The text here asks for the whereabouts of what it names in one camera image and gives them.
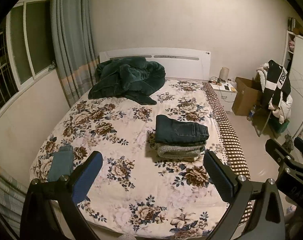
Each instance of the floral bedsheet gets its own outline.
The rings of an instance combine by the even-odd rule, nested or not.
[[[103,167],[86,199],[78,204],[88,221],[142,237],[208,236],[228,204],[204,169],[203,155],[161,159],[154,135],[158,114],[199,122],[208,127],[210,135],[205,148],[231,165],[228,154],[233,152],[226,149],[219,127],[222,118],[214,109],[220,104],[211,87],[202,82],[167,80],[151,95],[157,101],[155,106],[141,106],[125,98],[89,100],[87,95],[72,106],[44,142],[30,168],[30,180],[47,181],[53,153],[62,145],[73,146],[74,167],[97,150],[103,155]]]

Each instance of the striped curtain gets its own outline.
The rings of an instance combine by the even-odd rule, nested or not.
[[[27,188],[0,167],[0,213],[19,236]]]
[[[50,11],[57,67],[72,106],[96,83],[90,0],[51,0]]]

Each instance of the blue gripper pad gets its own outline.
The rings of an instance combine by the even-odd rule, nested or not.
[[[87,196],[90,187],[92,186],[99,171],[102,168],[102,164],[103,164],[103,158],[101,153],[98,151],[93,151],[92,154],[88,157],[88,159],[84,162],[84,164],[77,167],[82,169],[82,171],[79,178],[76,180],[76,182],[73,185],[72,196],[71,196],[72,201],[76,205],[82,202]]]
[[[215,185],[221,199],[224,202],[232,203],[234,198],[235,186],[230,181],[230,177],[235,179],[235,174],[233,171],[226,165],[223,165],[218,157],[213,152],[206,152],[204,155],[204,167],[208,172],[213,184]]]

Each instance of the tile floor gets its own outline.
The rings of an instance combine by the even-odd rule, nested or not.
[[[265,182],[268,178],[273,178],[276,180],[278,175],[278,165],[265,151],[266,141],[269,138],[273,138],[272,132],[269,127],[267,126],[264,134],[258,137],[252,123],[247,121],[245,116],[236,116],[234,113],[231,112],[228,113],[228,117],[239,137],[240,144],[247,160],[251,180],[260,182]],[[258,116],[257,118],[258,123],[263,125],[264,121],[266,120],[266,117]],[[287,133],[284,132],[282,136],[277,139],[280,144],[285,141],[285,134]],[[290,204],[285,200],[285,195],[281,192],[279,193],[285,211],[286,208],[290,206]],[[70,239],[74,239],[61,213],[57,212],[57,216],[65,235],[70,237]],[[232,239],[240,236],[244,227],[245,225],[238,227]],[[117,237],[120,236],[120,234],[118,233],[110,232],[109,230],[102,229],[97,226],[93,226],[93,230],[102,240],[117,239]]]

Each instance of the window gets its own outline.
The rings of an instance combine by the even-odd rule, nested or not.
[[[6,19],[9,60],[18,90],[48,72],[54,61],[49,0],[19,0]]]
[[[8,59],[8,51],[5,37],[5,25],[0,25],[0,109],[17,92],[17,86],[13,77]]]

